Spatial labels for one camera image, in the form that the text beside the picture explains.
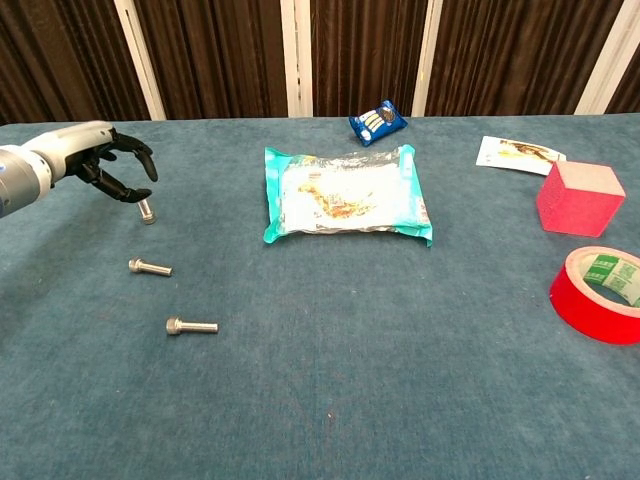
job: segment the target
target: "snack bag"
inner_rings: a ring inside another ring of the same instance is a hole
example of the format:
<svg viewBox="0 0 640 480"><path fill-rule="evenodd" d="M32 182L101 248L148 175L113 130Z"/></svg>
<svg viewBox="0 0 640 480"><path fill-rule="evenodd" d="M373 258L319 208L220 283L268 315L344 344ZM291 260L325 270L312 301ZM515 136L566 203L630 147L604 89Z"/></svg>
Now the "snack bag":
<svg viewBox="0 0 640 480"><path fill-rule="evenodd" d="M407 126L406 120L400 116L389 100L385 100L380 107L363 113L359 117L349 117L349 123L365 147Z"/></svg>
<svg viewBox="0 0 640 480"><path fill-rule="evenodd" d="M264 241L293 232L391 231L422 237L432 228L414 165L415 149L339 158L265 148L270 225Z"/></svg>

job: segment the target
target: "robotic hand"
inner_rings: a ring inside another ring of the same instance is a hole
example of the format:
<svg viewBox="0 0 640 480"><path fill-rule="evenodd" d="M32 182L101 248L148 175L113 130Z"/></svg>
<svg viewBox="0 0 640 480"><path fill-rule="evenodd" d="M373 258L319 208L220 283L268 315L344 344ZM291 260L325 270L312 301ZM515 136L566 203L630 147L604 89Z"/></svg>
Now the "robotic hand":
<svg viewBox="0 0 640 480"><path fill-rule="evenodd" d="M137 203L151 195L146 188L125 187L100 168L100 159L116 159L111 150L133 153L149 178L158 180L151 149L136 138L116 132L107 122L54 130L22 146L0 146L0 218L41 199L58 180L71 175L121 202Z"/></svg>

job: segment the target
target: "tape roll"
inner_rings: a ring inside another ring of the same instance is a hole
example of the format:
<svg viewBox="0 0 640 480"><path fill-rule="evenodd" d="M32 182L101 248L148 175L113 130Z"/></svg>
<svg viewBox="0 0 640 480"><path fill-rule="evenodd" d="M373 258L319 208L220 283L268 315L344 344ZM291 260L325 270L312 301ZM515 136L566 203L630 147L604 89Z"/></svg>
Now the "tape roll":
<svg viewBox="0 0 640 480"><path fill-rule="evenodd" d="M604 298L588 284L615 291L629 305ZM640 342L640 259L606 247L583 247L567 256L551 284L551 304L576 330L618 345Z"/></svg>

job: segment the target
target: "teal tablecloth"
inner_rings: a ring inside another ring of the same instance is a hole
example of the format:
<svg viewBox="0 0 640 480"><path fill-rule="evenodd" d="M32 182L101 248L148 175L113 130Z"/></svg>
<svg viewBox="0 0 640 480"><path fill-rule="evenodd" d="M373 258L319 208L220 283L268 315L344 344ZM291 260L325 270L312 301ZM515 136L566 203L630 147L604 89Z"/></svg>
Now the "teal tablecloth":
<svg viewBox="0 0 640 480"><path fill-rule="evenodd" d="M346 119L117 128L155 151L156 224L71 178L0 221L0 478L640 476L640 347L548 299L574 248L640 255L640 115L410 119L370 148L415 146L430 249L263 243L264 147L362 150ZM626 202L599 239L545 233L543 177L476 167L483 135L609 164ZM132 157L106 168L149 183ZM174 276L129 273L135 255ZM175 314L220 333L168 337Z"/></svg>

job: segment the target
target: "red cube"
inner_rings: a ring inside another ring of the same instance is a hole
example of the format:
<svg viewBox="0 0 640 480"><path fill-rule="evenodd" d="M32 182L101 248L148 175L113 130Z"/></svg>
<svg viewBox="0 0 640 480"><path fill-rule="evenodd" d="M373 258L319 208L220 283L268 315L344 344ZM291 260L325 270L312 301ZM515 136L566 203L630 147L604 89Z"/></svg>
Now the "red cube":
<svg viewBox="0 0 640 480"><path fill-rule="evenodd" d="M547 232L599 237L624 202L611 167L555 162L536 200Z"/></svg>

